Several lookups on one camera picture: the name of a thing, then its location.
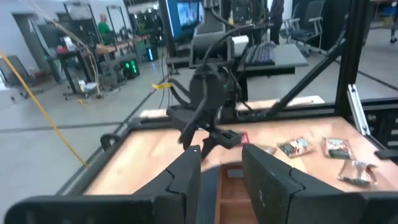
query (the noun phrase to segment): office chair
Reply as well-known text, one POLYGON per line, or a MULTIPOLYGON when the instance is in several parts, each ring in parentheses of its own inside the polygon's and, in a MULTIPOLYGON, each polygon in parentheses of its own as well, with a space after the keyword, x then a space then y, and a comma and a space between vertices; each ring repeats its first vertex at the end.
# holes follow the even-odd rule
POLYGON ((307 41, 319 37, 319 45, 318 48, 321 47, 322 42, 322 19, 323 19, 323 6, 325 5, 325 1, 313 1, 308 4, 307 10, 305 12, 305 19, 302 23, 301 28, 297 26, 300 20, 295 20, 292 22, 297 26, 298 29, 292 30, 290 32, 290 36, 292 40, 296 40, 296 42, 303 43, 303 46, 300 46, 300 50, 303 52, 304 56, 308 57, 310 55, 311 48, 307 45, 307 41))
POLYGON ((290 19, 283 20, 284 28, 279 31, 279 35, 282 38, 286 39, 286 44, 289 43, 290 33, 293 30, 300 29, 300 25, 298 23, 298 21, 300 21, 300 18, 297 18, 297 12, 299 10, 299 5, 300 4, 296 4, 296 6, 294 7, 292 17, 290 19))

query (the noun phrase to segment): concrete floor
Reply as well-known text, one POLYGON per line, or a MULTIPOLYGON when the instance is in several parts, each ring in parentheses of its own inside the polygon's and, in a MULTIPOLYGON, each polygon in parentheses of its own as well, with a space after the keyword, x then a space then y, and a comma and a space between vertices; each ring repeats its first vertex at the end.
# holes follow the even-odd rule
MULTIPOLYGON (((398 86, 398 44, 389 43, 389 30, 370 32, 363 49, 359 69, 391 85, 398 86)), ((256 77, 249 80, 249 99, 265 100, 284 96, 314 65, 322 59, 319 55, 308 58, 309 66, 298 68, 296 75, 256 77)), ((325 101, 335 99, 339 73, 337 63, 329 66, 300 95, 319 95, 325 101)), ((123 121, 141 100, 151 91, 151 84, 162 78, 160 62, 140 66, 141 76, 127 83, 119 93, 104 100, 80 105, 77 100, 65 101, 65 86, 56 86, 38 95, 50 117, 57 125, 88 124, 123 121)), ((191 70, 180 70, 176 77, 187 84, 191 70)), ((398 92, 384 87, 362 75, 358 75, 357 87, 362 99, 398 96, 398 92)), ((14 202, 33 195, 54 194, 81 166, 54 131, 28 131, 10 133, 12 128, 48 126, 48 122, 32 100, 12 104, 9 95, 15 90, 0 91, 0 216, 14 202)), ((162 92, 155 92, 136 113, 159 107, 162 92)), ((167 107, 167 93, 161 106, 167 107)), ((117 126, 64 129, 67 141, 87 159, 100 145, 100 136, 111 133, 117 126)))

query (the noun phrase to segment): green shirt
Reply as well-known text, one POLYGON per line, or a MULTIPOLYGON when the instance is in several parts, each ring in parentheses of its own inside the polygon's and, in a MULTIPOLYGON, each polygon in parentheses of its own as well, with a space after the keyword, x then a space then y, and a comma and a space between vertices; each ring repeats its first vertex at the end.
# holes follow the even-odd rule
POLYGON ((106 22, 99 22, 98 31, 101 34, 102 41, 104 45, 112 44, 112 37, 110 35, 111 29, 106 22))

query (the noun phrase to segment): snack package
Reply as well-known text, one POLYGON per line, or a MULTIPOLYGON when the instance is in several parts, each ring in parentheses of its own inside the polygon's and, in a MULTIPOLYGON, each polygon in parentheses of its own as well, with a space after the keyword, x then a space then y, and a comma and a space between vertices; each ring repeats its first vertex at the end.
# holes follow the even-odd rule
POLYGON ((367 162, 346 160, 338 174, 338 179, 359 187, 369 187, 376 185, 376 176, 372 169, 375 165, 367 162))
POLYGON ((323 138, 322 151, 326 157, 333 159, 354 159, 351 146, 347 140, 337 138, 323 138))
POLYGON ((276 147, 266 146, 266 145, 261 145, 261 144, 256 144, 256 146, 271 155, 274 155, 274 153, 276 152, 276 147))
POLYGON ((244 144, 249 144, 249 143, 250 143, 250 141, 249 141, 248 133, 247 132, 243 132, 242 133, 242 142, 241 142, 241 144, 239 146, 243 146, 244 144))
POLYGON ((314 146, 304 138, 278 144, 278 148, 290 158, 301 156, 314 150, 314 146))

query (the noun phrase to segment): yellow tape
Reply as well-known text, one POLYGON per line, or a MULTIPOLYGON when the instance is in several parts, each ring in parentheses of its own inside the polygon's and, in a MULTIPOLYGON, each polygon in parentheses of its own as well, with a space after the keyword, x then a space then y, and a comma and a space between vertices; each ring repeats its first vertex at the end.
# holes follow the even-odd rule
POLYGON ((155 90, 163 90, 165 88, 171 88, 173 86, 171 84, 169 84, 169 83, 163 83, 163 84, 160 84, 160 85, 152 84, 152 87, 154 87, 155 90))

